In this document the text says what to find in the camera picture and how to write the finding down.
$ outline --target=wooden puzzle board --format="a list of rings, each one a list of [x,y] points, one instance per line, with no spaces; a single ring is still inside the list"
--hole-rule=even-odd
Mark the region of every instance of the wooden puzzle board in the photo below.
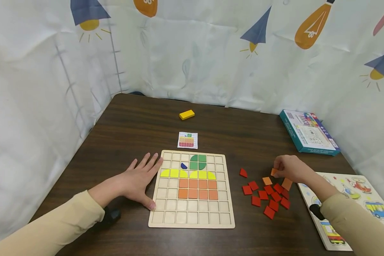
[[[149,227],[233,229],[225,155],[163,150]]]
[[[355,202],[372,214],[373,218],[377,218],[384,224],[384,201],[364,176],[324,172],[318,172],[318,174],[335,186],[343,195],[354,199]],[[308,186],[301,183],[299,183],[298,186],[307,207],[310,207],[312,204],[321,205],[320,200],[316,197],[316,194],[314,194]],[[318,229],[321,240],[324,243],[324,247],[326,247],[327,250],[352,251],[348,243],[335,232],[326,219],[319,220],[310,210],[309,212],[316,228]]]

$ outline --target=teal box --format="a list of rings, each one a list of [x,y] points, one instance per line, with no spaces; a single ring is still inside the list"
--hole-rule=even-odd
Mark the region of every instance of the teal box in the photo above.
[[[340,153],[340,148],[313,113],[282,110],[279,116],[297,151],[330,156]]]

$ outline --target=hand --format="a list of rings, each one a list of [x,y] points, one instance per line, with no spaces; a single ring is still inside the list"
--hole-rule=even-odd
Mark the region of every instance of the hand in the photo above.
[[[273,168],[279,170],[273,175],[275,178],[284,177],[296,183],[307,183],[307,180],[316,174],[297,156],[278,156],[274,160]]]
[[[135,167],[137,160],[134,159],[125,172],[111,179],[114,180],[114,187],[120,196],[140,202],[149,210],[155,210],[155,202],[146,196],[145,189],[161,167],[163,158],[161,157],[154,165],[158,158],[158,153],[155,153],[147,164],[150,155],[147,153],[137,167]]]

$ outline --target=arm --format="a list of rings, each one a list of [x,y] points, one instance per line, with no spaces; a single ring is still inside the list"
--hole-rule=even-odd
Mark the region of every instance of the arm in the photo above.
[[[364,208],[347,199],[297,156],[278,156],[275,178],[306,184],[322,202],[321,213],[357,256],[384,256],[384,225]]]
[[[146,154],[135,167],[130,167],[89,191],[76,194],[71,200],[27,224],[0,242],[0,256],[54,256],[65,245],[73,242],[104,217],[103,207],[118,196],[142,203],[149,210],[155,209],[154,201],[145,195],[146,186],[162,165],[158,154],[148,161]]]

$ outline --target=bus picture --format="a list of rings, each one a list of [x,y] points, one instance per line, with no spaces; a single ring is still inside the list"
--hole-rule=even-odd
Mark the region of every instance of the bus picture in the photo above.
[[[384,204],[380,202],[364,202],[364,206],[370,213],[378,219],[384,218]]]
[[[341,237],[337,232],[333,229],[333,227],[330,225],[328,221],[320,221],[320,224],[322,228],[324,229],[324,232],[326,233],[327,238],[329,239],[330,243],[333,245],[345,245],[346,241],[343,237]]]

